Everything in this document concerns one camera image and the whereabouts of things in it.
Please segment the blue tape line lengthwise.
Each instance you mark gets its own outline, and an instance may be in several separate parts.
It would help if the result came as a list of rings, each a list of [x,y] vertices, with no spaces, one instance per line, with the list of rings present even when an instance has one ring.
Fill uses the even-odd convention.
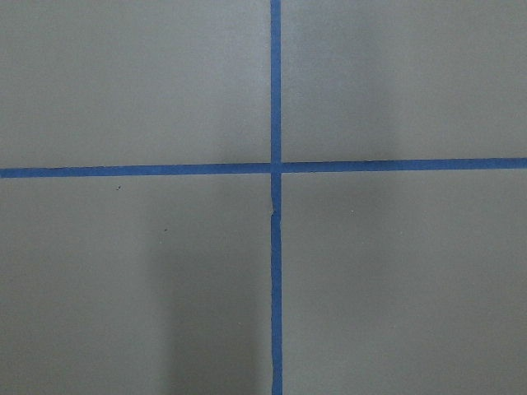
[[[270,187],[272,394],[283,393],[281,2],[270,2]]]

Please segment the blue tape line crosswise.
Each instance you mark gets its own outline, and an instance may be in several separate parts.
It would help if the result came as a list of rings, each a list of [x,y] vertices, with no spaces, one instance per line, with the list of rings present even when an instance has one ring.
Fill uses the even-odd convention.
[[[323,162],[192,164],[192,165],[124,165],[62,168],[5,168],[3,179],[80,178],[124,176],[169,176],[210,174],[307,174],[344,172],[386,172],[424,170],[511,170],[524,169],[526,159],[470,158],[426,160],[359,160]]]

